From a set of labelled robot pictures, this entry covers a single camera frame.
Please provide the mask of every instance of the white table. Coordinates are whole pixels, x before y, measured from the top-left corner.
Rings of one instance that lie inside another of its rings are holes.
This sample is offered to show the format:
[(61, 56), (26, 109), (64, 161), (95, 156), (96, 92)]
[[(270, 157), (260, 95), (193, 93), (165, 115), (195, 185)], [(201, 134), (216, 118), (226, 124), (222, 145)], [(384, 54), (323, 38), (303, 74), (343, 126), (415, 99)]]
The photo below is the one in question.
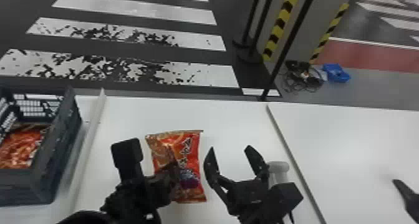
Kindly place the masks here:
[[(200, 142), (200, 163), (210, 147), (214, 146), (221, 173), (233, 180), (254, 177), (243, 152), (247, 145), (256, 148), (267, 162), (290, 161), (267, 113), (266, 103), (108, 97), (75, 211), (97, 210), (120, 182), (117, 169), (113, 166), (111, 144), (139, 138), (145, 156), (143, 171), (151, 175), (150, 149), (144, 136), (180, 129), (204, 130)], [(208, 186), (202, 166), (200, 168), (208, 201), (182, 205), (173, 202), (159, 209), (163, 223), (239, 223), (236, 218), (228, 215), (225, 205)], [(320, 223), (294, 167), (291, 167), (288, 177), (296, 183), (304, 196), (302, 203), (293, 212), (296, 223)]]
[(419, 112), (269, 108), (327, 223), (415, 223), (392, 179), (419, 192)]
[(31, 205), (0, 208), (0, 223), (53, 224), (73, 213), (80, 178), (89, 155), (92, 136), (95, 134), (105, 96), (76, 96), (83, 120), (75, 144), (83, 144), (80, 155), (73, 153), (61, 178), (55, 201), (50, 205)]

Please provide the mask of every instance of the black pole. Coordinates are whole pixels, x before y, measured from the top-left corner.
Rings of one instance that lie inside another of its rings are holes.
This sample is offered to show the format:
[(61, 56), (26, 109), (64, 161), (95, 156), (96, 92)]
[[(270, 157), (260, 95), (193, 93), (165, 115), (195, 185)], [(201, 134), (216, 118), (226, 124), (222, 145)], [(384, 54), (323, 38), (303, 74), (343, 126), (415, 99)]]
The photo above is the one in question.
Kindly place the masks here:
[(271, 89), (276, 76), (279, 73), (279, 70), (281, 69), (282, 64), (285, 61), (285, 58), (288, 55), (288, 51), (291, 48), (292, 43), (294, 42), (294, 39), (297, 36), (298, 30), (301, 27), (302, 22), (304, 21), (304, 18), (306, 17), (307, 13), (309, 12), (310, 6), (313, 3), (313, 0), (306, 0), (304, 2), (304, 4), (302, 5), (301, 11), (298, 14), (296, 23), (294, 24), (294, 27), (292, 27), (291, 33), (287, 39), (287, 42), (285, 43), (285, 46), (281, 52), (281, 55), (279, 56), (278, 62), (275, 65), (274, 71), (272, 72), (271, 78), (269, 80), (269, 83), (266, 87), (266, 89), (263, 91), (262, 95), (260, 96), (259, 100), (260, 101), (265, 101), (266, 100), (266, 96), (267, 93), (269, 92), (269, 90)]
[(242, 44), (245, 44), (248, 41), (250, 26), (252, 25), (254, 13), (256, 12), (256, 7), (258, 6), (258, 2), (259, 0), (253, 0), (252, 8), (250, 9), (248, 23), (246, 24), (246, 28), (244, 29), (243, 36), (241, 37)]
[(263, 7), (263, 11), (261, 17), (259, 18), (258, 27), (256, 28), (256, 32), (254, 33), (253, 42), (249, 49), (249, 56), (252, 56), (254, 51), (256, 50), (256, 46), (258, 44), (259, 36), (261, 35), (263, 24), (265, 23), (267, 12), (271, 7), (272, 0), (266, 0), (265, 6)]

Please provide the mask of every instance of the blue object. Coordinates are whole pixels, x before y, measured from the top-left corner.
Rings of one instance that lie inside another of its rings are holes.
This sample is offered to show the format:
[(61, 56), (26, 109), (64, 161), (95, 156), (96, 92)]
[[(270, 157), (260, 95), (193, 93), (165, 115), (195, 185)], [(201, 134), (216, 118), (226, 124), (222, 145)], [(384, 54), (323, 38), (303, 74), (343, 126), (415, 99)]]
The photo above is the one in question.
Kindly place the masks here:
[(327, 78), (334, 82), (344, 83), (351, 78), (338, 64), (323, 64), (323, 71), (327, 73)]

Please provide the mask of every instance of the metal post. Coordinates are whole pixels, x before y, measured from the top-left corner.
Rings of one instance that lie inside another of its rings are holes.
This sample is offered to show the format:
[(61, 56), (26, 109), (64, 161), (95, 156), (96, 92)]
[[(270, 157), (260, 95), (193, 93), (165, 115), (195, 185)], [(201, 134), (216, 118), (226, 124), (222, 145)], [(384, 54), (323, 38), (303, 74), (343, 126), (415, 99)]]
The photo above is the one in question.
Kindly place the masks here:
[(250, 9), (249, 19), (244, 29), (243, 35), (241, 37), (238, 36), (238, 37), (233, 38), (233, 44), (237, 48), (248, 48), (250, 46), (248, 42), (248, 36), (249, 36), (250, 27), (253, 22), (254, 13), (256, 12), (256, 7), (258, 6), (258, 2), (259, 0), (253, 0), (252, 8)]
[(253, 42), (250, 45), (249, 52), (244, 52), (242, 54), (239, 54), (239, 58), (243, 60), (244, 62), (247, 62), (250, 64), (260, 64), (262, 62), (262, 56), (255, 51), (256, 51), (256, 46), (258, 44), (259, 37), (262, 33), (262, 28), (265, 23), (267, 13), (269, 11), (269, 8), (271, 7), (271, 3), (272, 3), (272, 0), (266, 0), (265, 2), (261, 17), (258, 22), (258, 26), (256, 28), (256, 32), (254, 33)]
[(294, 39), (297, 36), (298, 30), (300, 29), (301, 24), (304, 21), (304, 18), (306, 17), (307, 13), (309, 12), (309, 9), (310, 9), (310, 6), (311, 6), (312, 2), (313, 2), (313, 0), (306, 0), (304, 2), (304, 4), (302, 5), (302, 8), (301, 8), (300, 13), (298, 14), (296, 23), (294, 24), (294, 27), (292, 27), (291, 33), (290, 33), (290, 35), (289, 35), (289, 37), (288, 37), (288, 39), (285, 43), (285, 46), (284, 46), (284, 48), (281, 52), (281, 55), (279, 56), (278, 62), (276, 63), (275, 68), (272, 72), (269, 83), (266, 86), (266, 89), (263, 91), (262, 95), (259, 97), (260, 101), (266, 101), (267, 93), (271, 89), (271, 87), (272, 87), (272, 85), (275, 81), (275, 78), (278, 75), (279, 70), (281, 69), (281, 66), (285, 61), (285, 58), (288, 55), (288, 51), (291, 48), (291, 45), (292, 45), (292, 43), (294, 42)]

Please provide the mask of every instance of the red floor marking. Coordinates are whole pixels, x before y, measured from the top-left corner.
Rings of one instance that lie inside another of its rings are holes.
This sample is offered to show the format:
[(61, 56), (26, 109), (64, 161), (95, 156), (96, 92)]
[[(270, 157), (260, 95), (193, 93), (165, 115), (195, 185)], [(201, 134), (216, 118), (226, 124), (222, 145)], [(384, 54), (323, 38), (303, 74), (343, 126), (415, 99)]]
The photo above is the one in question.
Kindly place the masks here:
[(316, 64), (419, 73), (419, 51), (394, 47), (329, 41)]

